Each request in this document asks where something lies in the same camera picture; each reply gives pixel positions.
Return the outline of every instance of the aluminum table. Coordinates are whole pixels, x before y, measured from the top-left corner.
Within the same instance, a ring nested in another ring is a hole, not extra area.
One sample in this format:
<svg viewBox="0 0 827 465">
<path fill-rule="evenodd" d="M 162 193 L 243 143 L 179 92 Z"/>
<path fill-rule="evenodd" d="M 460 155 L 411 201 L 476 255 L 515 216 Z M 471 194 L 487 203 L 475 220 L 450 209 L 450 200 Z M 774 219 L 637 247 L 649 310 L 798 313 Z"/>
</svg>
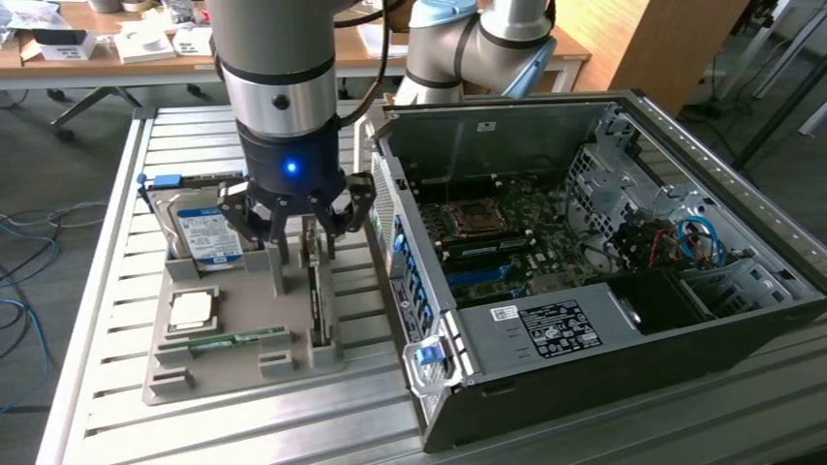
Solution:
<svg viewBox="0 0 827 465">
<path fill-rule="evenodd" d="M 351 109 L 342 105 L 340 112 Z M 346 169 L 352 148 L 352 131 L 344 131 Z M 821 319 L 725 373 L 439 454 L 422 453 L 363 233 L 338 244 L 334 264 L 346 370 L 148 407 L 142 382 L 166 241 L 134 180 L 139 172 L 154 177 L 242 168 L 230 108 L 138 110 L 40 465 L 767 463 L 827 442 Z"/>
</svg>

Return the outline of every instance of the blue led light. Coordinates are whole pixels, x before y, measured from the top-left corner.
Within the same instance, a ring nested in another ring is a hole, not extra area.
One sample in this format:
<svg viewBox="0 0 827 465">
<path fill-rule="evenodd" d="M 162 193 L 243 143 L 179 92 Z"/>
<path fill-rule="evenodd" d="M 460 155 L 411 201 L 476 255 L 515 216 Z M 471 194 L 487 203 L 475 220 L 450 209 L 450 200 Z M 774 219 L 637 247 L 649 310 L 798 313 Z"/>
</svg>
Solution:
<svg viewBox="0 0 827 465">
<path fill-rule="evenodd" d="M 282 168 L 288 176 L 295 176 L 299 174 L 300 167 L 296 160 L 284 160 L 284 165 L 282 165 Z"/>
</svg>

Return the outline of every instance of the motherboard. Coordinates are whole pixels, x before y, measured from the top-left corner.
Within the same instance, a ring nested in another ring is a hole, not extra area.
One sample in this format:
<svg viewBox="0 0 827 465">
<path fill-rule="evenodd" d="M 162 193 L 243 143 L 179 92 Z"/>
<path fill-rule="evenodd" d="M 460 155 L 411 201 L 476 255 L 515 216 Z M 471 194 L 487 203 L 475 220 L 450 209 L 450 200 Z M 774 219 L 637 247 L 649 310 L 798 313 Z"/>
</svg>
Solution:
<svg viewBox="0 0 827 465">
<path fill-rule="evenodd" d="M 566 192 L 552 179 L 492 175 L 415 185 L 459 308 L 576 288 L 610 270 L 611 263 L 583 255 L 580 234 L 564 221 Z"/>
</svg>

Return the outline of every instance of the wooden desk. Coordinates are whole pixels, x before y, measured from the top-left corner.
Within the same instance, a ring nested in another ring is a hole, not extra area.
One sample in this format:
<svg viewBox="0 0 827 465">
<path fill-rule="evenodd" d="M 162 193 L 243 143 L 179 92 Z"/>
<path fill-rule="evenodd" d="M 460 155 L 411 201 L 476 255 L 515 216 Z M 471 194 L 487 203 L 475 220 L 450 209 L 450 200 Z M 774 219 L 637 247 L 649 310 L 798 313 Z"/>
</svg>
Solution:
<svg viewBox="0 0 827 465">
<path fill-rule="evenodd" d="M 122 21 L 139 19 L 139 14 L 120 12 L 103 15 L 92 12 L 86 3 L 63 3 L 62 15 L 76 29 L 96 34 L 115 34 Z M 558 49 L 550 60 L 550 71 L 558 72 L 555 90 L 570 90 L 580 66 L 590 59 L 590 52 L 558 30 Z M 156 85 L 215 82 L 214 61 L 206 56 L 180 56 L 166 60 L 124 65 L 114 46 L 96 47 L 90 61 L 46 61 L 39 55 L 22 63 L 20 43 L 30 35 L 20 34 L 20 41 L 0 50 L 0 90 L 72 88 L 98 86 Z M 407 35 L 394 35 L 395 44 L 407 43 Z M 364 49 L 355 28 L 336 30 L 336 70 L 340 78 L 367 78 L 376 75 L 378 60 Z M 388 62 L 387 76 L 404 75 L 404 58 Z"/>
</svg>

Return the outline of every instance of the blue latch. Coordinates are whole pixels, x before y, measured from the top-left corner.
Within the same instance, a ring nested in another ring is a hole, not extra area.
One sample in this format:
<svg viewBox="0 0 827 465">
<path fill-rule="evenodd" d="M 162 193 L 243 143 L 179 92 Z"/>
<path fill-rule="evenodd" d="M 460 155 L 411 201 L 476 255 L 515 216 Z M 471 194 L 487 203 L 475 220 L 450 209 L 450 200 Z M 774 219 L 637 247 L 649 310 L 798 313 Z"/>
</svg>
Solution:
<svg viewBox="0 0 827 465">
<path fill-rule="evenodd" d="M 432 363 L 442 363 L 444 360 L 444 354 L 439 346 L 427 346 L 420 348 L 415 354 L 416 361 L 420 365 L 430 365 Z"/>
<path fill-rule="evenodd" d="M 155 179 L 152 180 L 152 188 L 163 189 L 167 187 L 182 187 L 180 174 L 162 174 L 155 176 Z"/>
</svg>

